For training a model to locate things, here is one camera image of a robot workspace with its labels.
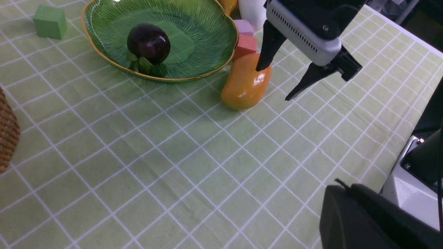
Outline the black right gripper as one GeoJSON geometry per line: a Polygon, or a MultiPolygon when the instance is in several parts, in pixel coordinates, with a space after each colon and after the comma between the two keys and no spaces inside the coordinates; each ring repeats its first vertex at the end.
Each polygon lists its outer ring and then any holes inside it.
{"type": "MultiPolygon", "coordinates": [[[[324,40],[338,38],[356,17],[366,0],[281,0],[280,3],[295,15],[309,30],[324,40]]],[[[268,20],[264,22],[262,47],[256,71],[268,68],[274,60],[286,37],[268,20]]],[[[310,63],[299,83],[286,96],[291,101],[304,90],[339,72],[341,78],[348,82],[362,69],[362,65],[341,47],[338,54],[325,66],[310,63]]]]}

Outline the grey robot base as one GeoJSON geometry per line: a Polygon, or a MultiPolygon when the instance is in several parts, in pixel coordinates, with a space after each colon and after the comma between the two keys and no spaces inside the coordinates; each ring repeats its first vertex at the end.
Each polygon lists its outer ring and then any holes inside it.
{"type": "Polygon", "coordinates": [[[397,157],[380,194],[394,205],[424,222],[428,226],[440,230],[438,221],[437,193],[416,178],[406,165],[406,156],[413,149],[423,144],[424,140],[411,136],[397,157]]]}

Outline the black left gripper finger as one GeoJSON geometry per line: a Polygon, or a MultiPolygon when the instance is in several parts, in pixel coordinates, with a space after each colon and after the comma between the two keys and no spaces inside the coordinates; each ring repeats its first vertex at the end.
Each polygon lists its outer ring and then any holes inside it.
{"type": "Polygon", "coordinates": [[[325,188],[319,232],[324,249],[441,249],[442,233],[367,186],[336,179],[325,188]]]}

